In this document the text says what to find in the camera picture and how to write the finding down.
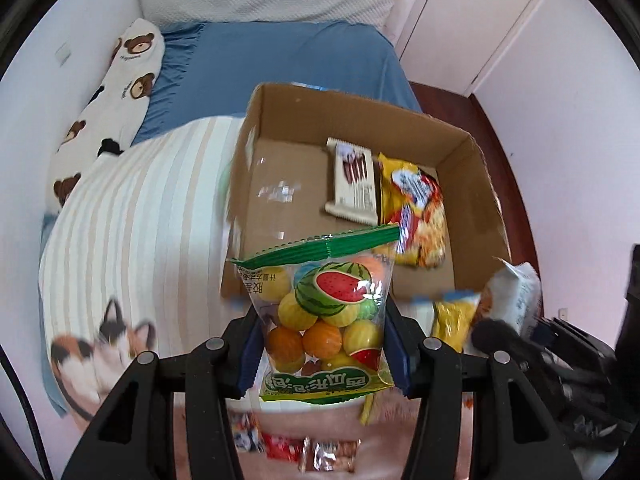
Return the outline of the fruit gummy candy bag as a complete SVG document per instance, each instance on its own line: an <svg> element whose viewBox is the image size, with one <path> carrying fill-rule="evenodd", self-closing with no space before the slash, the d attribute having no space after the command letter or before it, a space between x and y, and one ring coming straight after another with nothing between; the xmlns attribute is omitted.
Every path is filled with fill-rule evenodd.
<svg viewBox="0 0 640 480"><path fill-rule="evenodd" d="M396 224L307 237L232 263L264 328L264 402L335 404L393 385L383 356Z"/></svg>

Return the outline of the wall switch plate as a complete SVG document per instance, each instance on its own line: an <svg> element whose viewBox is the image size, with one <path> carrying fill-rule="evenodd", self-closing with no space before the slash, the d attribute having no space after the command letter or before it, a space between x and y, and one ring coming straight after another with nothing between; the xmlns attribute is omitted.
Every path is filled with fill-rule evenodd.
<svg viewBox="0 0 640 480"><path fill-rule="evenodd" d="M63 66L71 55L72 49L70 48L70 45L67 42L64 42L64 44L61 44L58 47L58 50L55 51L54 57L56 62L58 62L58 65Z"/></svg>

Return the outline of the white door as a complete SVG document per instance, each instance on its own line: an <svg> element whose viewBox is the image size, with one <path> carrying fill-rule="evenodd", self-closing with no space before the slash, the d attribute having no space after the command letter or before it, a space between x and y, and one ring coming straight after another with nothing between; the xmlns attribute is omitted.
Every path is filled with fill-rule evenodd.
<svg viewBox="0 0 640 480"><path fill-rule="evenodd" d="M407 78L469 96L536 0L416 0L398 41Z"/></svg>

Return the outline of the white grey snack bag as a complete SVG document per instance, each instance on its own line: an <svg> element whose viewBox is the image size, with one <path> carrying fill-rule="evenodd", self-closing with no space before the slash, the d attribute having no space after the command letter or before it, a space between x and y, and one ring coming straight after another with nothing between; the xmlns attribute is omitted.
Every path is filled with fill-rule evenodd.
<svg viewBox="0 0 640 480"><path fill-rule="evenodd" d="M514 266L500 260L500 264L480 294L476 315L505 322L523 336L539 312L541 281L528 262Z"/></svg>

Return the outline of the bear print long pillow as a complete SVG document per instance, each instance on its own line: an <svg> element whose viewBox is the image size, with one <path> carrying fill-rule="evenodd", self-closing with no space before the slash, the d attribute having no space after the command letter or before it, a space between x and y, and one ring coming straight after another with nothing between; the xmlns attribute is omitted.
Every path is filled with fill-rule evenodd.
<svg viewBox="0 0 640 480"><path fill-rule="evenodd" d="M96 92L51 157L46 213L55 216L99 154L129 148L149 107L165 53L165 40L138 18L116 41L111 63Z"/></svg>

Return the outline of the white chocolate stick packet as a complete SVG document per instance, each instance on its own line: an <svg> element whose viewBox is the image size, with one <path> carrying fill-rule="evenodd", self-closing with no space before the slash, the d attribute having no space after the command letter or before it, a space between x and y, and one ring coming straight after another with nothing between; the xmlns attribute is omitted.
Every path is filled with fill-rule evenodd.
<svg viewBox="0 0 640 480"><path fill-rule="evenodd" d="M371 151L334 138L326 140L326 149L334 156L334 195L324 210L336 218L376 226L378 205Z"/></svg>

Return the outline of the yellow chip bag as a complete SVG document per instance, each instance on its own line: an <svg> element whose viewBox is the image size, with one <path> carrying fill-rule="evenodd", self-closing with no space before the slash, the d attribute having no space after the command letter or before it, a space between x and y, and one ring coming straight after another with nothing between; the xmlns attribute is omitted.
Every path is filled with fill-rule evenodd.
<svg viewBox="0 0 640 480"><path fill-rule="evenodd" d="M409 315L420 325L426 336L440 339L462 353L469 339L471 325L480 294L467 290L447 292L442 299L418 298L408 307Z"/></svg>

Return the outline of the striped cat blanket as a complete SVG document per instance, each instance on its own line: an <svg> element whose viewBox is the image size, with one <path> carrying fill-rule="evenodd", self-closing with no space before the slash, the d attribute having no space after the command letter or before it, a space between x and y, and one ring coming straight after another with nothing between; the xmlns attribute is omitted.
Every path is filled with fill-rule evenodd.
<svg viewBox="0 0 640 480"><path fill-rule="evenodd" d="M79 430L140 350L169 356L222 331L243 292L231 258L348 229L323 210L329 135L205 117L81 176L39 269L47 390Z"/></svg>

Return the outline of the yellow orange noodle snack bag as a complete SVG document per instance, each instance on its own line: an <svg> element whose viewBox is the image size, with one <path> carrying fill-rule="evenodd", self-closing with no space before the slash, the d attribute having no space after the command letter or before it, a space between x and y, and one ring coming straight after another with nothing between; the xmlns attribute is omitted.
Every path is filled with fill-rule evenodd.
<svg viewBox="0 0 640 480"><path fill-rule="evenodd" d="M380 221L396 223L399 240L395 262L439 268L446 259L446 214L442 189L419 166L378 154Z"/></svg>

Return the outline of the blue bed sheet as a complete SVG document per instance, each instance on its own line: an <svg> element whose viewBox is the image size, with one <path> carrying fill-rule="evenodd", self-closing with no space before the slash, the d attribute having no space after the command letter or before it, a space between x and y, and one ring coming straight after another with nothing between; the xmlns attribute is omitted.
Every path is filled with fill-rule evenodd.
<svg viewBox="0 0 640 480"><path fill-rule="evenodd" d="M420 108L394 47L370 25L197 22L173 24L162 33L162 67L134 137L138 143L195 119L241 117L265 82Z"/></svg>

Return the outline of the red small candy packet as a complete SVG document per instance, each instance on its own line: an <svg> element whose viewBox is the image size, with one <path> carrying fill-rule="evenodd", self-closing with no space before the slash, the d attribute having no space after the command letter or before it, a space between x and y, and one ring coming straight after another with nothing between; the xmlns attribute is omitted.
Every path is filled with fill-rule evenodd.
<svg viewBox="0 0 640 480"><path fill-rule="evenodd" d="M264 452L270 460L298 464L303 455L304 440L277 434L262 434Z"/></svg>

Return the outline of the brown cardboard box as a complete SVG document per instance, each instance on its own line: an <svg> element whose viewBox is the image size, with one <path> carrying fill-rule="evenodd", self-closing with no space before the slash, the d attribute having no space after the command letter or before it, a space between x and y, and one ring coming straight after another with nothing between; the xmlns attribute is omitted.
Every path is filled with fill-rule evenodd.
<svg viewBox="0 0 640 480"><path fill-rule="evenodd" d="M374 171L360 155L336 157L329 138L412 162L442 189L446 258L436 269L395 266L397 300L479 292L510 260L502 214L482 150L462 129L381 101L297 84L260 84L232 159L227 257L355 229L324 210L334 179L358 184Z"/></svg>

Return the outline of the silver red small packet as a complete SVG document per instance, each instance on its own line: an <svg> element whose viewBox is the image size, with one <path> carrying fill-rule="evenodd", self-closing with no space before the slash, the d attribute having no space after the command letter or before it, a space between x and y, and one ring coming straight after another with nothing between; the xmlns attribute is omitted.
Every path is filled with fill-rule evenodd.
<svg viewBox="0 0 640 480"><path fill-rule="evenodd" d="M301 472L348 472L356 470L360 440L304 439L298 462Z"/></svg>

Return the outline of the blue white small packet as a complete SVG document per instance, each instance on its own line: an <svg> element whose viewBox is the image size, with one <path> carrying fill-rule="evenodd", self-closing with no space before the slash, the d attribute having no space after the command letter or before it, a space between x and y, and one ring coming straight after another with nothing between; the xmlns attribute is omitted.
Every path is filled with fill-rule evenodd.
<svg viewBox="0 0 640 480"><path fill-rule="evenodd" d="M252 412L228 411L235 449L239 453L264 452L264 439L256 415Z"/></svg>

